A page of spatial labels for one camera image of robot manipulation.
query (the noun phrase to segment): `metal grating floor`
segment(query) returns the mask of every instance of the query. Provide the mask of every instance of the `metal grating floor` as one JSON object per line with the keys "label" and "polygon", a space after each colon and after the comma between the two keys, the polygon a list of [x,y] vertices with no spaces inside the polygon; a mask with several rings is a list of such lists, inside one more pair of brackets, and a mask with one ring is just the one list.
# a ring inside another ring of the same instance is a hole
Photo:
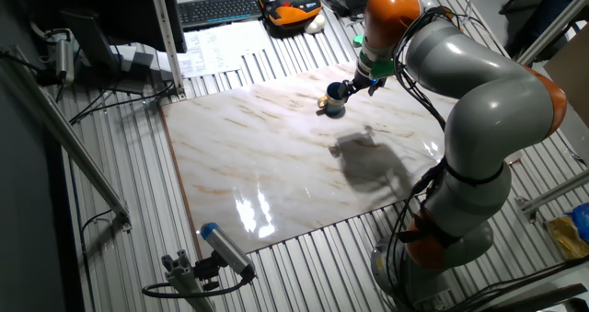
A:
{"label": "metal grating floor", "polygon": [[[469,7],[468,0],[436,1],[458,13],[481,19],[478,12]],[[355,60],[358,50],[352,47],[352,37],[363,33],[363,24],[338,19],[327,9],[322,14],[328,23],[319,34],[270,39],[272,47],[242,57],[238,71],[184,80],[187,98]],[[464,30],[474,40],[504,53],[483,28],[466,23]],[[137,46],[138,51],[154,53],[151,48]],[[153,86],[145,87],[145,94],[154,92]],[[99,96],[97,90],[64,94],[61,106],[68,118]],[[110,92],[102,97],[106,104],[136,98]],[[75,129],[127,202],[133,224],[132,231],[123,232],[111,227],[112,216],[105,215],[85,233],[96,310],[190,311],[183,300],[157,300],[141,294],[143,286],[165,281],[161,256],[184,248],[192,260],[196,260],[191,227],[156,104],[135,102],[113,107],[94,113]],[[532,199],[580,173],[583,168],[565,150],[557,135],[524,150],[522,163],[512,167],[514,178],[509,201],[491,220],[495,244],[480,259],[449,272],[451,291],[441,297],[446,306],[486,285],[523,276],[560,261],[541,221],[534,225],[526,222],[517,212],[514,196]],[[64,163],[67,170],[70,166],[67,156],[64,156]],[[66,178],[72,216],[75,224],[83,224],[94,214],[108,210],[108,206],[73,166],[75,174]],[[80,219],[75,212],[73,182],[82,214]],[[541,218],[550,219],[587,200],[589,191],[582,187],[541,207],[539,212]],[[217,310],[393,309],[392,299],[377,288],[368,265],[372,247],[379,238],[390,234],[399,210],[400,206],[393,204],[252,252],[249,256],[256,264],[258,279],[238,292],[214,298]],[[75,239],[81,260],[80,237],[76,231]],[[92,310],[81,261],[79,265],[87,310]],[[222,272],[219,281],[223,287],[237,283],[231,271]]]}

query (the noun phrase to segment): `table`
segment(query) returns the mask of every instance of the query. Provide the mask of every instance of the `table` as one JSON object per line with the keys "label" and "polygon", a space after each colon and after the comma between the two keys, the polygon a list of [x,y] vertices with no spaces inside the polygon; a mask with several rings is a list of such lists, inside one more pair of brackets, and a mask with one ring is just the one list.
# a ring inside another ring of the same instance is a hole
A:
{"label": "table", "polygon": [[[444,156],[444,132],[394,77],[373,97],[350,97],[339,118],[318,112],[327,86],[354,71],[339,64],[163,106],[195,227],[216,222],[250,252],[407,198]],[[456,103],[428,96],[444,117]]]}

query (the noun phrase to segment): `black keyboard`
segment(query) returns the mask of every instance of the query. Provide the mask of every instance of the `black keyboard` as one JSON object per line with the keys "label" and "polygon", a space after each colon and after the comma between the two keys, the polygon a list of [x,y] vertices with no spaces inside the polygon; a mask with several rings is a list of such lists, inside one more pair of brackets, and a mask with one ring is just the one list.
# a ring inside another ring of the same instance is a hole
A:
{"label": "black keyboard", "polygon": [[184,29],[261,17],[257,0],[203,0],[179,4]]}

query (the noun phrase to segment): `cable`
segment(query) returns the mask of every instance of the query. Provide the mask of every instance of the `cable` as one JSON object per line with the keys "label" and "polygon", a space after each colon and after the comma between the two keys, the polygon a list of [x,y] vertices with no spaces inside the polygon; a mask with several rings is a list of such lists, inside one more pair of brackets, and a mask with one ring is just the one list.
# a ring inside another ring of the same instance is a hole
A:
{"label": "cable", "polygon": [[137,99],[131,99],[131,100],[125,100],[125,101],[121,101],[115,104],[110,104],[110,105],[106,105],[106,106],[101,106],[101,107],[97,107],[95,109],[89,110],[88,112],[83,113],[83,111],[87,110],[91,105],[93,105],[94,102],[96,102],[102,95],[100,95],[98,98],[96,98],[90,105],[88,105],[82,112],[78,113],[76,116],[74,116],[74,118],[72,118],[70,120],[70,124],[74,125],[79,123],[80,121],[82,121],[86,116],[88,116],[90,113],[93,113],[95,111],[98,110],[105,110],[105,109],[109,109],[111,107],[115,107],[115,106],[120,106],[120,105],[124,105],[124,104],[129,104],[135,101],[140,101],[140,100],[147,100],[150,98],[158,98],[161,95],[163,95],[164,93],[168,92],[172,87],[174,86],[174,84],[170,84],[168,87],[166,87],[165,89],[163,89],[162,91],[159,91],[157,93],[155,93],[154,95],[151,96],[147,96],[147,97],[141,97],[141,98],[137,98]]}
{"label": "cable", "polygon": [[17,57],[9,54],[8,52],[1,51],[0,52],[0,58],[6,58],[8,60],[12,60],[12,61],[17,62],[19,64],[22,64],[24,66],[27,66],[29,69],[31,69],[31,70],[39,73],[39,74],[43,72],[43,69],[40,69],[39,67],[35,66],[34,64],[29,64],[26,61],[20,60]]}
{"label": "cable", "polygon": [[442,130],[445,129],[445,120],[437,111],[437,109],[433,106],[432,102],[423,94],[421,90],[417,87],[417,83],[410,78],[409,73],[406,70],[405,64],[403,64],[400,60],[401,54],[405,46],[409,43],[411,38],[425,25],[433,21],[436,17],[442,17],[452,22],[452,18],[455,14],[453,14],[449,8],[439,6],[430,8],[426,11],[423,15],[415,19],[413,23],[405,30],[405,33],[401,37],[398,46],[393,51],[393,64],[395,67],[395,76],[401,86],[407,90],[407,92],[415,98],[418,102],[420,102],[424,108],[426,108],[433,117],[438,121]]}
{"label": "cable", "polygon": [[80,214],[80,203],[77,198],[77,187],[75,184],[74,166],[72,158],[68,156],[68,159],[70,165],[70,176],[72,178],[72,189],[74,191],[75,213],[77,215],[78,230],[80,231],[80,245],[82,246],[82,259],[84,260],[84,271],[86,273],[86,280],[88,282],[88,291],[90,292],[90,303],[92,304],[92,311],[96,312],[96,305],[94,303],[94,292],[92,291],[92,282],[90,281],[90,266],[88,264],[86,243],[84,241],[84,232],[82,231],[82,227],[80,227],[80,221],[82,220],[82,216]]}
{"label": "cable", "polygon": [[560,140],[562,141],[562,143],[564,144],[564,147],[566,147],[567,151],[569,151],[569,153],[571,154],[572,158],[577,160],[578,162],[582,163],[585,167],[587,167],[587,163],[585,163],[585,160],[577,155],[576,153],[574,153],[571,148],[569,147],[569,145],[564,141],[564,138],[562,138],[562,136],[560,136],[559,132],[556,132],[556,135],[558,135],[558,137],[560,138]]}
{"label": "cable", "polygon": [[100,95],[98,97],[96,97],[94,100],[90,101],[90,103],[83,109],[80,110],[72,119],[70,119],[70,124],[74,125],[76,120],[84,114],[84,112],[86,110],[88,110],[89,108],[92,107],[92,105],[94,105],[100,98],[102,98],[102,96],[107,93],[108,91],[102,91],[100,90]]}
{"label": "cable", "polygon": [[214,297],[217,295],[226,295],[229,293],[233,293],[235,290],[237,290],[237,289],[241,288],[242,286],[246,285],[247,283],[249,283],[249,281],[244,278],[244,279],[241,279],[241,281],[238,284],[232,286],[231,288],[219,289],[219,290],[215,290],[215,291],[208,292],[208,293],[167,294],[167,293],[157,293],[157,292],[150,291],[151,289],[156,289],[156,288],[171,287],[172,284],[170,284],[170,283],[156,283],[156,284],[147,285],[146,287],[141,289],[141,292],[144,295],[148,295],[150,297],[155,297],[155,298],[166,298],[166,299],[205,298],[205,297]]}
{"label": "cable", "polygon": [[84,229],[86,229],[86,227],[87,227],[88,225],[90,225],[90,223],[91,223],[91,222],[92,222],[94,219],[96,219],[96,218],[98,218],[99,216],[102,216],[102,215],[104,215],[104,214],[108,214],[108,213],[110,213],[110,212],[112,212],[112,209],[109,209],[108,211],[105,211],[105,212],[103,212],[103,213],[101,213],[101,214],[96,214],[96,215],[92,216],[90,219],[88,219],[88,221],[86,221],[86,223],[85,223],[84,225],[82,225],[82,234],[84,234]]}

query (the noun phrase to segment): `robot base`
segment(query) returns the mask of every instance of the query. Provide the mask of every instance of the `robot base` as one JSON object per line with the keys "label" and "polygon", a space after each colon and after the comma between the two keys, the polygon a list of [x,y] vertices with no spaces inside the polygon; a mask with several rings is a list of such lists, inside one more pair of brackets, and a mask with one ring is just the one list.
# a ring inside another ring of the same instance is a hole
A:
{"label": "robot base", "polygon": [[[387,268],[387,247],[390,236],[381,238],[375,248],[372,250],[370,256],[370,267],[376,283],[387,295],[396,298],[398,293],[398,279],[395,276],[392,268]],[[407,286],[407,295],[409,300],[414,305],[428,305],[426,302],[435,298],[437,295],[448,291],[450,288],[440,271],[425,271],[418,267],[405,253],[405,246],[403,243],[398,243],[396,248],[396,260],[398,269],[401,270],[401,276],[404,278],[404,285]],[[389,253],[389,265],[393,263],[393,247]],[[398,299],[395,299],[397,306],[403,306]],[[438,304],[435,302],[430,308],[426,310],[438,309]]]}

